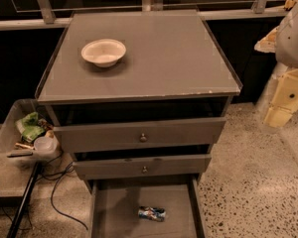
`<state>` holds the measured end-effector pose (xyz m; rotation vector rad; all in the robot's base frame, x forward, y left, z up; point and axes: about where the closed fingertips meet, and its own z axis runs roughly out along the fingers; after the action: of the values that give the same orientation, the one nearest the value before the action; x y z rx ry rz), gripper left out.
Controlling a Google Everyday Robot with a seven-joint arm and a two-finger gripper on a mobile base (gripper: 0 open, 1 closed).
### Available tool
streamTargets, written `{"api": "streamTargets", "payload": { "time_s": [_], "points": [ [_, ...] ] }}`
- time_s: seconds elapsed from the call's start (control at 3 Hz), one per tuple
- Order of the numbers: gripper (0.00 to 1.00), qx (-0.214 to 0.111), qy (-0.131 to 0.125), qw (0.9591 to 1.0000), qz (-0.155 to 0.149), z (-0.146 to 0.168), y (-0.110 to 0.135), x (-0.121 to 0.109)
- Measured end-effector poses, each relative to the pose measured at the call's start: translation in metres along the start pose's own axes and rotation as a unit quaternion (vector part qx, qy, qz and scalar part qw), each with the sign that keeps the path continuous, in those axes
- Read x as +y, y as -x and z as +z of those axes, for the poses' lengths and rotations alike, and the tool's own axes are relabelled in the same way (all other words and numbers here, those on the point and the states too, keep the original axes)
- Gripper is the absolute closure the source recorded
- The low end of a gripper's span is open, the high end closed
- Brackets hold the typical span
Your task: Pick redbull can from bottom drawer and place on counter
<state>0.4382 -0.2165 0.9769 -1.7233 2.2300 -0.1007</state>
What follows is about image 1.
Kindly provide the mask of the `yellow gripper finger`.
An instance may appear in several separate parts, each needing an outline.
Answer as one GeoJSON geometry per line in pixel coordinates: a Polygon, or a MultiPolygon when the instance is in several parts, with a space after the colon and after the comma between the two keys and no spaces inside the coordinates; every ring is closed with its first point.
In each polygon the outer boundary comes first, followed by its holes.
{"type": "Polygon", "coordinates": [[[254,49],[261,53],[275,53],[277,30],[277,27],[272,29],[264,38],[255,44],[254,49]]]}
{"type": "Polygon", "coordinates": [[[279,79],[263,123],[283,127],[298,110],[298,68],[285,72],[279,79]]]}

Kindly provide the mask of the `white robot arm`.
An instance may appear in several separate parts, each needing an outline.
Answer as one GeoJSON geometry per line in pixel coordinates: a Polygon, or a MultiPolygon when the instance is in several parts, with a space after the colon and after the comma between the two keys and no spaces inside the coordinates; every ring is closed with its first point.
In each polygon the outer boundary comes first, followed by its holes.
{"type": "Polygon", "coordinates": [[[263,123],[283,127],[298,110],[298,0],[286,0],[289,10],[280,24],[258,41],[254,49],[275,53],[276,60],[287,67],[278,77],[274,95],[263,123]]]}

